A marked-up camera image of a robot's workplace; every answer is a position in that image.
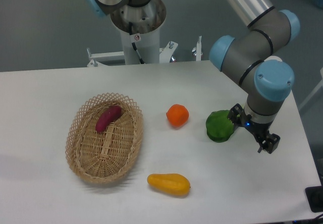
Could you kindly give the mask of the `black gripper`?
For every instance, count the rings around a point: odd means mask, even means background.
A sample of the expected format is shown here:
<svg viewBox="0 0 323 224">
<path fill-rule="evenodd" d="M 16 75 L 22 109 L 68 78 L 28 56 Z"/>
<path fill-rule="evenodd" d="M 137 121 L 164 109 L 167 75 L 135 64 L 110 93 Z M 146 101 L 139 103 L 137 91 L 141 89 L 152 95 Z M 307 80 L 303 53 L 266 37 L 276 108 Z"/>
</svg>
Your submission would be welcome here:
<svg viewBox="0 0 323 224">
<path fill-rule="evenodd" d="M 272 154 L 277 149 L 281 138 L 279 135 L 270 134 L 269 132 L 273 122 L 273 115 L 259 115 L 251 110 L 249 105 L 243 108 L 237 103 L 229 110 L 228 119 L 234 125 L 234 131 L 238 127 L 242 127 L 253 135 L 256 142 L 259 142 L 258 153 L 265 149 L 265 141 L 267 143 L 267 153 Z"/>
</svg>

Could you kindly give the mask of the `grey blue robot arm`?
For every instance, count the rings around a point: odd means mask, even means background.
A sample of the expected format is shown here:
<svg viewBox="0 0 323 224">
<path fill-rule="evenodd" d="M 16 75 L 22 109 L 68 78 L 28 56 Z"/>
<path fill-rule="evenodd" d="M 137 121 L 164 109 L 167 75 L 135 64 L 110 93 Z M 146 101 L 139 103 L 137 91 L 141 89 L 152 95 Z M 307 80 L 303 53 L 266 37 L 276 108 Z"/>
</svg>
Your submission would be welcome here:
<svg viewBox="0 0 323 224">
<path fill-rule="evenodd" d="M 161 0 L 87 0 L 99 17 L 110 16 L 119 30 L 125 63 L 162 62 L 159 29 L 166 19 Z M 294 72 L 285 62 L 271 59 L 274 52 L 291 42 L 300 31 L 297 16 L 278 11 L 270 0 L 227 0 L 249 29 L 236 39 L 219 38 L 209 52 L 212 64 L 248 95 L 245 106 L 233 106 L 228 119 L 243 127 L 272 153 L 280 137 L 269 128 L 294 84 Z"/>
</svg>

